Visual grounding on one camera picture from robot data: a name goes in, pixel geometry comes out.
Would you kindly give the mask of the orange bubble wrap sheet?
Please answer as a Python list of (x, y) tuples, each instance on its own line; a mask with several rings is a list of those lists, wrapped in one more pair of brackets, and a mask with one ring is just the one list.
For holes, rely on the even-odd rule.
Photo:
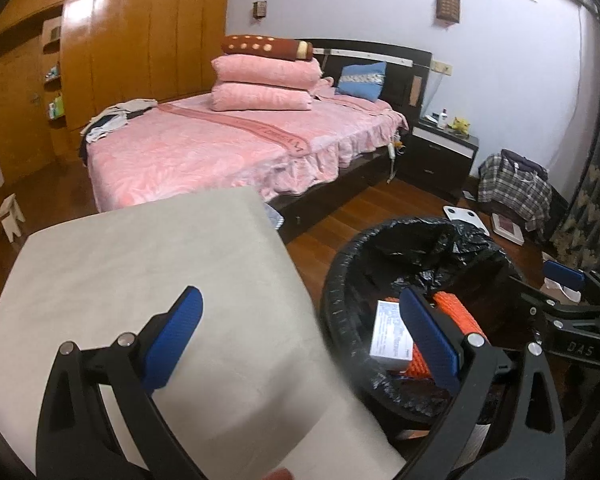
[(401, 377), (431, 380), (438, 386), (457, 378), (463, 365), (462, 340), (477, 334), (484, 342), (486, 333), (464, 304), (450, 292), (434, 292), (427, 296), (405, 289), (399, 298), (403, 323), (414, 341), (413, 361)]

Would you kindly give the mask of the white medicine box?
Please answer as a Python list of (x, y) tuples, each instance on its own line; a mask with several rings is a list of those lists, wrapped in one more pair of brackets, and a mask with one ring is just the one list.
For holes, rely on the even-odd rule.
[(385, 370), (404, 372), (413, 361), (414, 341), (396, 301), (378, 300), (368, 354)]

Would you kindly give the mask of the black trash bin with bag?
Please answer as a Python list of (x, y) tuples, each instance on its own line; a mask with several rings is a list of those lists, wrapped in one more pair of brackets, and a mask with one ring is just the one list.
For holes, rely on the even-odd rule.
[[(460, 388), (460, 326), (434, 306), (448, 292), (488, 338), (524, 274), (505, 250), (467, 222), (390, 219), (358, 233), (332, 260), (321, 318), (329, 349), (373, 414), (430, 426)], [(401, 378), (370, 354), (379, 301), (396, 298), (398, 319), (431, 359), (429, 378)]]

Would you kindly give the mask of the plaid bag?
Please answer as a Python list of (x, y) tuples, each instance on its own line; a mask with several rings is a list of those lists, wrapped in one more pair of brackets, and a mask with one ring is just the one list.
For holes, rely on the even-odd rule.
[(479, 167), (478, 202), (497, 203), (516, 214), (528, 232), (541, 232), (550, 218), (553, 189), (536, 170), (525, 170), (503, 152)]

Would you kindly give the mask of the white bathroom scale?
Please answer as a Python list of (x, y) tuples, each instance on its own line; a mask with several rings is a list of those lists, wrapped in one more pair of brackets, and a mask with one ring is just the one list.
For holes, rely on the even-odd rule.
[(472, 226), (483, 232), (484, 235), (491, 235), (489, 229), (482, 222), (482, 220), (475, 211), (466, 208), (458, 208), (457, 206), (452, 205), (443, 206), (442, 210), (445, 214), (445, 217), (449, 220), (463, 221), (465, 223), (471, 224)]

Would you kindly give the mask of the black white nightstand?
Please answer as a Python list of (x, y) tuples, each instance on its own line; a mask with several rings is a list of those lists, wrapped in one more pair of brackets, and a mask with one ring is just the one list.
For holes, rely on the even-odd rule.
[(476, 160), (479, 140), (421, 119), (402, 136), (402, 142), (404, 153), (396, 176), (456, 204)]

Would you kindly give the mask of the small white stool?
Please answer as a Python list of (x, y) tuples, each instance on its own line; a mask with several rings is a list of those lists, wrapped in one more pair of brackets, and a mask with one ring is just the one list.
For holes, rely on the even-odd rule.
[(7, 196), (0, 207), (0, 222), (9, 243), (22, 235), (20, 224), (26, 222), (15, 193)]

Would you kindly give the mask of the blue cushion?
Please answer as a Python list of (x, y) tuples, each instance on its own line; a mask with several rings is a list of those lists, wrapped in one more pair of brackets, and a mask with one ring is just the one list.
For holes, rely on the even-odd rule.
[(344, 66), (336, 93), (375, 102), (384, 88), (386, 69), (386, 62)]

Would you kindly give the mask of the pink bed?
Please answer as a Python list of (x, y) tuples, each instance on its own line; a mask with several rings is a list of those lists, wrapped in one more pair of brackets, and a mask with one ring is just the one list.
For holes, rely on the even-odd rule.
[(251, 186), (269, 202), (338, 179), (386, 148), (404, 116), (381, 100), (321, 93), (310, 110), (215, 112), (208, 94), (163, 103), (86, 147), (99, 211)]

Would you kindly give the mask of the clothes pile on bed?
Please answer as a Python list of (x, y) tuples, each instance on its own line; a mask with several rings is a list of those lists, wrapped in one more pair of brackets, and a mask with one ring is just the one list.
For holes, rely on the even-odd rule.
[(155, 99), (132, 99), (108, 106), (91, 118), (82, 129), (81, 138), (87, 144), (106, 138), (110, 132), (123, 128), (132, 118), (143, 115), (157, 105)]

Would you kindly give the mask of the upper pink pillow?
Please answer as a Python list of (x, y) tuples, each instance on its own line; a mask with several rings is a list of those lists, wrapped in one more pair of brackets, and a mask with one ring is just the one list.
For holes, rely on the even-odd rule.
[(215, 58), (211, 65), (219, 82), (309, 90), (322, 78), (317, 60), (284, 61), (250, 54), (228, 54)]

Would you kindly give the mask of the pink pillow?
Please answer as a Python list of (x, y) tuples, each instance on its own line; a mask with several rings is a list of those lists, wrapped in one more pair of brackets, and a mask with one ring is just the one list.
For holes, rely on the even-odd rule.
[(310, 110), (313, 98), (306, 90), (294, 90), (262, 86), (262, 84), (242, 84), (222, 82), (211, 91), (212, 110)]
[(284, 61), (250, 54), (228, 54), (215, 58), (211, 65), (219, 82), (309, 90), (322, 78), (317, 60)]

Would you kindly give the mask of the wooden wardrobe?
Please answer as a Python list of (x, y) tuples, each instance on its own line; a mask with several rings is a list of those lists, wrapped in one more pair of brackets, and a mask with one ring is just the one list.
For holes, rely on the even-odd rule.
[(0, 15), (0, 171), (76, 156), (105, 107), (208, 91), (227, 0), (10, 0)]

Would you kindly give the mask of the brown dotted bolster pillow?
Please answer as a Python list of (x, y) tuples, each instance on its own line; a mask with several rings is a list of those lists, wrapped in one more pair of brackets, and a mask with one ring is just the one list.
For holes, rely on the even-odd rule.
[(310, 62), (313, 44), (306, 40), (256, 35), (227, 35), (221, 42), (225, 54), (249, 54), (283, 61)]

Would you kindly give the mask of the brown wall lamp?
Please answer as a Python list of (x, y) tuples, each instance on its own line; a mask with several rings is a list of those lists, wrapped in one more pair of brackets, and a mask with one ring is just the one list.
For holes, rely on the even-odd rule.
[(252, 4), (252, 18), (256, 21), (263, 20), (268, 14), (268, 2), (266, 0), (257, 0)]
[(446, 24), (458, 24), (460, 0), (436, 0), (436, 19)]

